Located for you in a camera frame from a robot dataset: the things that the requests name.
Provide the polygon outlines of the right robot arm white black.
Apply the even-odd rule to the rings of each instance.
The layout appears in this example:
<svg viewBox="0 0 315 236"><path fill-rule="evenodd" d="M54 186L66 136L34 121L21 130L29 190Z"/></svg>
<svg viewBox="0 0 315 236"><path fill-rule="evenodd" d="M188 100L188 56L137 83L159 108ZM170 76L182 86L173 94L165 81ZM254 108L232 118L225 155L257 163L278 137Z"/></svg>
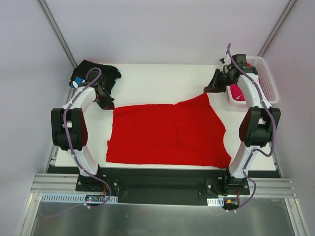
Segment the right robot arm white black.
<svg viewBox="0 0 315 236"><path fill-rule="evenodd" d="M221 178L208 185L219 195L248 194L248 171L254 158L268 144L271 148L267 156L273 154L281 112L272 106L268 98L264 88L267 76L263 74L263 65L258 60L249 60L245 54L232 56L226 53L220 59L222 67L215 70L211 82L204 89L207 93L225 92L231 85L237 85L248 108L239 127L241 143L234 160Z"/></svg>

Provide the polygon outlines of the red t shirt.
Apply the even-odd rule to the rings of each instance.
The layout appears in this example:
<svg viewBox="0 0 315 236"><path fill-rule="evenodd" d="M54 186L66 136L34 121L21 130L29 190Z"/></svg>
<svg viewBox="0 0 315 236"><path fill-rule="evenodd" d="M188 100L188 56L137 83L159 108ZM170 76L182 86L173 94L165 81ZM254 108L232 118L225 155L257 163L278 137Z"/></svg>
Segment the red t shirt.
<svg viewBox="0 0 315 236"><path fill-rule="evenodd" d="M225 169L232 160L225 132L205 93L177 104L119 107L113 112L106 160Z"/></svg>

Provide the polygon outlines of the black flower t shirt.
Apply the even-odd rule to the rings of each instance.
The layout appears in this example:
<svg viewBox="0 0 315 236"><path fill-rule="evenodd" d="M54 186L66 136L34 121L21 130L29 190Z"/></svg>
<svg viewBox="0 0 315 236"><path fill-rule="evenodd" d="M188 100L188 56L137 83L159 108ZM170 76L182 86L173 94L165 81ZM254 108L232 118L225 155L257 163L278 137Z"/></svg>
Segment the black flower t shirt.
<svg viewBox="0 0 315 236"><path fill-rule="evenodd" d="M105 89L109 94L116 83L117 79L121 78L121 73L119 69L111 65L93 63L88 60L83 60L74 70L70 78L69 86L72 89L77 89L79 85L83 83L86 79L88 71L94 67L97 67L101 70L102 75L105 76Z"/></svg>

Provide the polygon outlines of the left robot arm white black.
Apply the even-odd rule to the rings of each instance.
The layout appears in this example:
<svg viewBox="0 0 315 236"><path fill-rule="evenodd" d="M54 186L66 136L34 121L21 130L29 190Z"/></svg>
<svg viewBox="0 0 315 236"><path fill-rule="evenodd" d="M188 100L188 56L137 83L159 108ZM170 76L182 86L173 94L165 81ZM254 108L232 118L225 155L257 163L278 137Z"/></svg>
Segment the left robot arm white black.
<svg viewBox="0 0 315 236"><path fill-rule="evenodd" d="M80 176L88 177L87 186L93 191L103 188L104 179L97 175L99 164L87 147L88 130L84 113L92 103L102 110L114 109L114 98L105 85L106 77L101 70L92 68L78 85L74 96L61 108L51 110L53 144L73 158Z"/></svg>

